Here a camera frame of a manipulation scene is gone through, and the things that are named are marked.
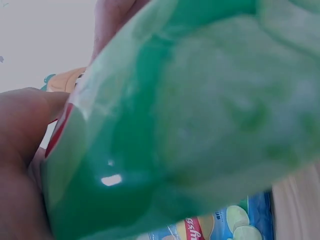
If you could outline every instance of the green bag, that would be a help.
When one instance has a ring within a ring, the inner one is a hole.
[[[152,0],[54,131],[42,179],[56,239],[136,236],[318,159],[319,12],[317,0]]]

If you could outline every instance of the chip bag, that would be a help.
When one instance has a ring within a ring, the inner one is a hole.
[[[212,214],[142,234],[136,240],[273,240],[270,194],[246,197]]]
[[[316,160],[318,7],[146,5],[86,70],[48,145],[56,239],[121,239],[214,213]]]

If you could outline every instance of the orange object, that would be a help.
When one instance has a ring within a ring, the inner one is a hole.
[[[44,80],[46,86],[42,88],[47,92],[71,93],[75,89],[77,80],[83,76],[86,67],[80,67],[67,72],[52,74]]]

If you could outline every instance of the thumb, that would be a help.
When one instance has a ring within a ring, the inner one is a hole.
[[[63,110],[65,92],[25,88],[0,94],[0,154],[9,165],[27,167],[48,124]]]

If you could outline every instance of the finger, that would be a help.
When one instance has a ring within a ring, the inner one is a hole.
[[[2,162],[28,166],[48,124],[64,108],[64,92],[25,88],[0,94],[0,153]]]
[[[116,31],[119,31],[140,9],[142,9],[150,0],[136,0],[130,10],[122,18]]]
[[[114,37],[136,0],[98,0],[95,5],[94,46],[91,62]]]
[[[29,177],[36,183],[40,191],[42,190],[40,166],[41,163],[45,160],[45,154],[46,150],[42,147],[39,147],[28,168]]]

